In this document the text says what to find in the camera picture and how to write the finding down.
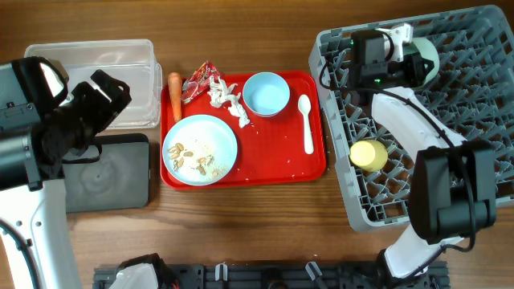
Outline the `white tissue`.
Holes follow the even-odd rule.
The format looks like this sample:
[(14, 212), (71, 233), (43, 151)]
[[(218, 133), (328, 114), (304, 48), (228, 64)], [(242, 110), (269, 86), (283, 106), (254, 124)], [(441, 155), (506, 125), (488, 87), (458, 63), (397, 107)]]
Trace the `white tissue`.
[(226, 102), (230, 103), (228, 107), (229, 113), (239, 119), (239, 127), (244, 128), (250, 123), (244, 107), (239, 103), (241, 93), (234, 94), (233, 91), (237, 88), (238, 84), (233, 83), (230, 86), (220, 77), (209, 78), (210, 90), (207, 94), (210, 96), (210, 105), (214, 108), (222, 107)]

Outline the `red snack wrapper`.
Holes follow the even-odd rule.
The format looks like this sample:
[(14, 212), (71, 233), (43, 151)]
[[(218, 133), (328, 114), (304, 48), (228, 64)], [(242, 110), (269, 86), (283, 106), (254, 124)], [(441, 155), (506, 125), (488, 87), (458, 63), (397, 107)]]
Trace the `red snack wrapper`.
[(182, 103), (188, 104), (210, 87), (210, 78), (217, 79), (222, 74), (210, 61), (205, 61), (182, 85)]

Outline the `yellow plastic cup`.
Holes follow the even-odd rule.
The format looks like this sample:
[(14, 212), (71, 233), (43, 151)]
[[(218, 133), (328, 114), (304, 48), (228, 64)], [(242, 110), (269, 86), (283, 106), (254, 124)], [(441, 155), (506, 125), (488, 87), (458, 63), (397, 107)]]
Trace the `yellow plastic cup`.
[(383, 143), (377, 140), (359, 140), (350, 147), (351, 162), (367, 172), (382, 169), (388, 160), (388, 152)]

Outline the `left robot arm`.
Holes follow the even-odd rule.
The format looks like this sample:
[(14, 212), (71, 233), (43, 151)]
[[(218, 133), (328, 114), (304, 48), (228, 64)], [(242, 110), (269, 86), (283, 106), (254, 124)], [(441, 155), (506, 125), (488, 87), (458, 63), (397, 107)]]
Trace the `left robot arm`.
[(81, 156), (128, 106), (102, 70), (67, 88), (57, 60), (1, 66), (1, 240), (17, 288), (80, 288), (65, 208), (66, 155)]

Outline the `light blue bowl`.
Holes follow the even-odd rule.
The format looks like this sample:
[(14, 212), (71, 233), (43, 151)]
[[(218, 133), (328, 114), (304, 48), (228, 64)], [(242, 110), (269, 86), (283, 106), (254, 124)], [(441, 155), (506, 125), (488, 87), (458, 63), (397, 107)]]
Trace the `light blue bowl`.
[(250, 111), (260, 117), (273, 117), (282, 112), (290, 100), (286, 80), (273, 72), (252, 75), (243, 85), (243, 101)]

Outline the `light blue plate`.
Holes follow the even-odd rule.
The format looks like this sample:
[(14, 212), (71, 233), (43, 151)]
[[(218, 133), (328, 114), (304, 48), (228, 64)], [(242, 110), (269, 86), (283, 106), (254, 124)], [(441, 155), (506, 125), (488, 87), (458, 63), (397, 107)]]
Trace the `light blue plate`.
[(239, 153), (235, 133), (215, 116), (188, 116), (162, 142), (164, 173), (180, 185), (207, 186), (234, 168)]

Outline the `white plastic spoon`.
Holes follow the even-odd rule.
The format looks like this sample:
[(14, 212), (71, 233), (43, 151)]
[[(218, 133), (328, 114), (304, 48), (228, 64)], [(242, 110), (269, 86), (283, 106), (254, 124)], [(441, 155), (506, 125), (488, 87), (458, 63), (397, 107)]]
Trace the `white plastic spoon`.
[(303, 117), (304, 124), (304, 151), (307, 154), (314, 153), (314, 144), (312, 139), (312, 130), (310, 126), (309, 113), (312, 109), (312, 105), (307, 95), (303, 94), (298, 100), (298, 110)]

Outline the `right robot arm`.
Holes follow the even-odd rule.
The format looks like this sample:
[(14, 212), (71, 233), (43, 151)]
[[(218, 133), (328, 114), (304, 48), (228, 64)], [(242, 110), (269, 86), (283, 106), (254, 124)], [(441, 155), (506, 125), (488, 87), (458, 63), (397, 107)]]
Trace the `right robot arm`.
[(378, 256), (381, 281), (415, 279), (444, 251), (471, 251), (480, 230), (496, 221), (493, 147), (466, 140), (415, 95), (439, 72), (439, 54), (410, 25), (353, 32), (347, 89), (414, 162), (410, 224)]

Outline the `green saucer bowl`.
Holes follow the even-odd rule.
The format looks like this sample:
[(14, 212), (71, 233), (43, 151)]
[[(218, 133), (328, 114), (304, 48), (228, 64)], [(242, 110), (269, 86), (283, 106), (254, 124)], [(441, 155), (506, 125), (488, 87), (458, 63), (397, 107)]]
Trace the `green saucer bowl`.
[(430, 83), (439, 72), (439, 53), (434, 44), (426, 38), (413, 38), (412, 42), (403, 48), (404, 60), (413, 60), (415, 66), (421, 63), (421, 71), (417, 75), (409, 72), (409, 86), (421, 89)]

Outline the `orange carrot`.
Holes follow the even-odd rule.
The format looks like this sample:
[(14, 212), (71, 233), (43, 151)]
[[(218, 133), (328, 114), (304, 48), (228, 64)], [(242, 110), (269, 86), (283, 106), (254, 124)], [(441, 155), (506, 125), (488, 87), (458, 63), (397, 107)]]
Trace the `orange carrot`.
[(168, 89), (173, 118), (178, 122), (182, 119), (182, 76), (179, 73), (172, 72), (169, 74)]

